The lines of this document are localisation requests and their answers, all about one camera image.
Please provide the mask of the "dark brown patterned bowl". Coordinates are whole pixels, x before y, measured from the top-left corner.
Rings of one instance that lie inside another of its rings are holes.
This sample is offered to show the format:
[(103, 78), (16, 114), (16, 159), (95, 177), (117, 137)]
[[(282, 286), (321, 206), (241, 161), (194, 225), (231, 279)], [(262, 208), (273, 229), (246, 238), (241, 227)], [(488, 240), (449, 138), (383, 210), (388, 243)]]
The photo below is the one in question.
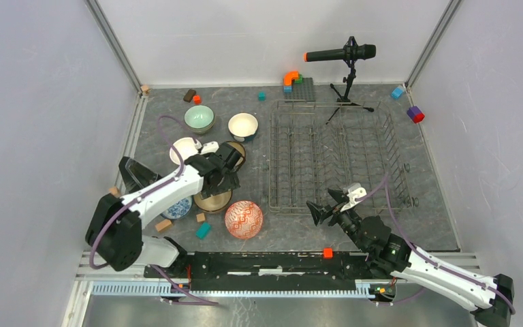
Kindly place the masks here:
[(240, 153), (241, 158), (237, 161), (236, 165), (234, 166), (235, 171), (239, 171), (239, 169), (241, 169), (241, 167), (244, 165), (247, 159), (245, 147), (237, 141), (227, 141), (227, 143)]

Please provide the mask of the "pink speckled bowl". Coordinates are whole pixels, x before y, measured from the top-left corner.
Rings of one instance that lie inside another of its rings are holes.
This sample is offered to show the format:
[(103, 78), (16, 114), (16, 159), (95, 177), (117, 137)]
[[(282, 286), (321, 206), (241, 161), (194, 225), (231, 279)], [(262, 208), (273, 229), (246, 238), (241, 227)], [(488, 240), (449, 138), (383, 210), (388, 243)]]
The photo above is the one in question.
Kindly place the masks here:
[(203, 198), (202, 195), (196, 194), (193, 196), (195, 205), (206, 213), (218, 213), (225, 210), (233, 196), (233, 191), (229, 190), (209, 198)]

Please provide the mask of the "orange bowl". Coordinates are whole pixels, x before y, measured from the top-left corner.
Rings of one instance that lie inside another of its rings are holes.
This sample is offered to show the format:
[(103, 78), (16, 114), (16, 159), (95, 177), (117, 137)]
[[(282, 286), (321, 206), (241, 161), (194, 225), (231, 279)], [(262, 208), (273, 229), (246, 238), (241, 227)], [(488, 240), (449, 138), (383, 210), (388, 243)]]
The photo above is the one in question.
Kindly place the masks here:
[(170, 148), (170, 159), (179, 166), (182, 161), (198, 154), (201, 148), (202, 143), (192, 137), (180, 138)]

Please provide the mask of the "teal and white bowl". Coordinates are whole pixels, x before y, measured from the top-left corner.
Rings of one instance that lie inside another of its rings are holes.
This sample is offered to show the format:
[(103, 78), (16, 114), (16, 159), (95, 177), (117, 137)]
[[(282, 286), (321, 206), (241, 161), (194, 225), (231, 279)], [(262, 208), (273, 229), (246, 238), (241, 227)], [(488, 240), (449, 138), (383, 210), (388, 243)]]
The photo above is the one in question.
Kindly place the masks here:
[(237, 142), (250, 142), (258, 132), (258, 120), (249, 113), (235, 114), (227, 124), (228, 130), (233, 139)]

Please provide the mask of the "mint green flower bowl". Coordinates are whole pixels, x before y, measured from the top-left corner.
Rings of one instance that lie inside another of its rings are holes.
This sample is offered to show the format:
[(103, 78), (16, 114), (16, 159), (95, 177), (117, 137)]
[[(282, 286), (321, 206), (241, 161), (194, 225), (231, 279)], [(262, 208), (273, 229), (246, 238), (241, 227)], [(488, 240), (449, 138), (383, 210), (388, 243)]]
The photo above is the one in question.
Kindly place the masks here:
[(196, 105), (188, 109), (184, 115), (187, 127), (196, 134), (205, 134), (215, 124), (215, 113), (208, 106)]

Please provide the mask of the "blue floral white bowl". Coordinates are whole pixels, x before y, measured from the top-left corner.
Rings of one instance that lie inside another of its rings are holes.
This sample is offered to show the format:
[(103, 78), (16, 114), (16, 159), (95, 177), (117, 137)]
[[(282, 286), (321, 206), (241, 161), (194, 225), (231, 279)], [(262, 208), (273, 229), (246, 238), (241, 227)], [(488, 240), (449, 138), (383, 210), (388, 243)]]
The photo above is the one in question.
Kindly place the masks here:
[(162, 212), (161, 216), (169, 220), (177, 220), (186, 216), (193, 206), (193, 198), (186, 197)]

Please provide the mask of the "blue zigzag pattern bowl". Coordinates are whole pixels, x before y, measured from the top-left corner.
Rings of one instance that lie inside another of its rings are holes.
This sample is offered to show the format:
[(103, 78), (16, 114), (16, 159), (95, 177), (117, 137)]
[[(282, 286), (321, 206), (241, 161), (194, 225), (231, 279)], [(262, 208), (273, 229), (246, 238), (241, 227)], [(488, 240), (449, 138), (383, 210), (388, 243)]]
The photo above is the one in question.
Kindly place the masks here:
[(242, 200), (233, 203), (226, 210), (224, 222), (228, 232), (233, 237), (250, 239), (260, 232), (264, 215), (256, 203)]

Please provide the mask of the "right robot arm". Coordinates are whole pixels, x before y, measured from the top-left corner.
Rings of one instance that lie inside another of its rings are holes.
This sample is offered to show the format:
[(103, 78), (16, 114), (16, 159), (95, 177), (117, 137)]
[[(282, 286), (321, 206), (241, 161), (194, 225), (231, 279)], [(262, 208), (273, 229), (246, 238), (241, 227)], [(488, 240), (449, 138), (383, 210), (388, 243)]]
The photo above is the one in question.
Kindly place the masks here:
[(396, 278), (416, 283), (454, 301), (482, 326), (509, 326), (513, 306), (513, 279), (470, 272), (414, 245), (403, 233), (395, 234), (379, 216), (361, 218), (355, 206), (370, 197), (360, 184), (329, 189), (334, 206), (308, 201), (315, 225), (338, 225), (366, 254), (368, 273), (380, 279)]

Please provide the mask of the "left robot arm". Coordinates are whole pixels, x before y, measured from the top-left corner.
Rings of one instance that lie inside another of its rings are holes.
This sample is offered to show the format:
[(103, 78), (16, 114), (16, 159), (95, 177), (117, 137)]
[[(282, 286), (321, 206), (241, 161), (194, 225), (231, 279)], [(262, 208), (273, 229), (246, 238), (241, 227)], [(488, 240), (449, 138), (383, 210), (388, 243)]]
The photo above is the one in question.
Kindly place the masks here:
[(187, 197), (206, 199), (239, 188), (238, 171), (246, 161), (229, 142), (194, 146), (196, 152), (188, 158), (171, 147), (179, 166), (169, 175), (125, 196), (107, 193), (100, 198), (85, 235), (91, 268), (122, 271), (141, 263), (160, 267), (173, 278), (186, 271), (182, 248), (168, 238), (144, 235), (144, 228)]

